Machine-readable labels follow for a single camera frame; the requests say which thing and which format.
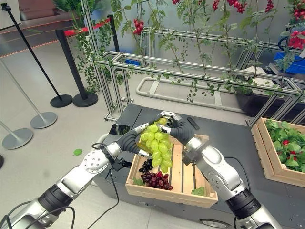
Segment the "black stanchion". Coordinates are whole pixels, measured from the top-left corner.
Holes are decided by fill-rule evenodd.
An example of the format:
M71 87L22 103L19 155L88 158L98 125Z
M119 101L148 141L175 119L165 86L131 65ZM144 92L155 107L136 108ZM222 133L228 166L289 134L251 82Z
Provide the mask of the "black stanchion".
M0 155L0 168L2 167L3 163L4 163L4 158Z
M58 40L61 43L62 50L66 56L68 65L74 77L77 88L80 92L79 94L73 97L74 105L78 107L87 107L95 104L98 101L98 96L95 93L86 93L63 30L55 30L55 32L58 37Z
M120 51L120 48L119 48L119 42L118 42L118 37L117 37L117 35L116 35L116 30L115 30L115 26L114 26L114 19L113 19L113 15L112 14L109 14L108 16L107 16L108 18L110 18L110 28L111 28L111 30L112 30L112 38L113 38L113 43L114 43L114 47L115 47L115 50L117 51L117 52L119 52Z
M45 70L43 69L42 65L40 64L39 60L37 59L35 53L33 52L30 44L28 43L27 39L25 38L23 32L21 31L18 23L16 22L14 16L12 15L11 13L11 8L10 6L7 5L7 3L3 3L1 4L1 7L2 7L2 10L3 11L6 11L11 20L13 21L15 27L17 28L20 36L22 37L24 43L26 44L26 46L28 47L29 51L31 52L33 58L35 59L36 63L38 64L38 66L40 67L42 73L44 74L44 76L46 77L46 79L48 80L49 84L51 85L51 87L53 88L54 92L56 93L57 97L54 97L53 99L51 99L50 101L50 104L53 106L53 107L64 107L64 106L67 106L69 105L71 102L72 102L72 96L68 95L68 94L62 94L62 95L59 95L56 88L54 87L53 83L51 82L51 80L49 79L47 73L45 72Z

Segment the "stanchion base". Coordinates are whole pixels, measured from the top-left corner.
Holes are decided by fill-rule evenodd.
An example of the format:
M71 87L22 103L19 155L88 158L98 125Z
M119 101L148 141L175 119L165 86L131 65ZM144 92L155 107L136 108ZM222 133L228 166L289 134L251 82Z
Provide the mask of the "stanchion base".
M15 138L13 135L8 134L2 141L4 148L17 149L27 144L33 137L33 132L26 128L15 130L14 134L19 138Z
M96 93L88 94L88 99L82 99L81 94L77 94L73 97L73 103L78 107L92 106L93 104L96 104L98 100L99 98Z
M61 94L62 100L60 100L57 96L52 98L50 104L52 107L64 107L72 103L72 96L68 94Z
M39 115L33 117L33 119L30 121L30 125L35 129L42 129L46 128L57 120L57 115L54 112L43 112L41 113L44 120L40 118Z

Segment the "grape bunch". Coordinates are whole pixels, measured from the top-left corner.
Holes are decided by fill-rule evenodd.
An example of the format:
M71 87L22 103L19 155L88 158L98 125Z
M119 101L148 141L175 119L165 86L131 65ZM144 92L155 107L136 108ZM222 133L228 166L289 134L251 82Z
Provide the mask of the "grape bunch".
M265 8L265 13L270 12L272 10L272 8L274 7L274 4L273 4L272 0L267 0L267 1L268 1L268 4Z
M294 11L294 17L297 21L298 20L305 21L305 0L302 0L302 2L296 5Z
M138 19L133 19L133 22L134 22L134 25L135 25L135 29L133 31L133 34L140 35L142 30L143 30L144 22L143 21L138 21Z
M219 2L220 2L220 0L214 0L214 3L213 3L214 11L216 11L218 9Z
M146 161L144 161L144 164L142 165L142 168L139 169L139 172L145 173L148 172L148 170L153 169L152 161L152 159L147 159Z
M247 3L245 2L244 4L241 4L239 1L237 0L227 0L229 5L232 6L234 5L235 8L237 8L237 12L243 14L245 11L245 7L247 5Z
M146 172L141 175L143 182L148 184L148 187L161 188L166 190L172 190L173 187L168 183L168 174L162 174L161 171L157 173Z
M152 166L161 166L162 172L167 173L168 168L173 166L171 161L173 144L169 141L168 134L159 131L156 124L165 125L166 118L161 118L147 127L147 130L141 134L139 147L145 145L146 150L152 153Z

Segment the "purple grape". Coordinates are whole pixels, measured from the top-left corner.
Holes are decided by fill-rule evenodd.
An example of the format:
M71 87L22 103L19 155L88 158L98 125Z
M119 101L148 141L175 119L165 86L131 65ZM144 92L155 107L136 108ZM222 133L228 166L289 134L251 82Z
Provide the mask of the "purple grape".
M159 180L159 185L162 187L164 185L164 182L162 180Z

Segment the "red rope barrier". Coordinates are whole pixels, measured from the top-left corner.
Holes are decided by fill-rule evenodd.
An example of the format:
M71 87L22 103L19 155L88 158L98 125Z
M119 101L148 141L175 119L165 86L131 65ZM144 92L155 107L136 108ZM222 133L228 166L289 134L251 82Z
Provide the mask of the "red rope barrier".
M97 29L97 28L103 26L105 23L108 23L108 22L110 22L110 18L107 18L105 21L97 23L96 25L93 26L93 28ZM81 30L65 30L63 32L63 34L66 37L71 37L71 36L77 35L77 34L82 33L82 32L88 32L88 28L87 27L83 27L83 28L81 28Z

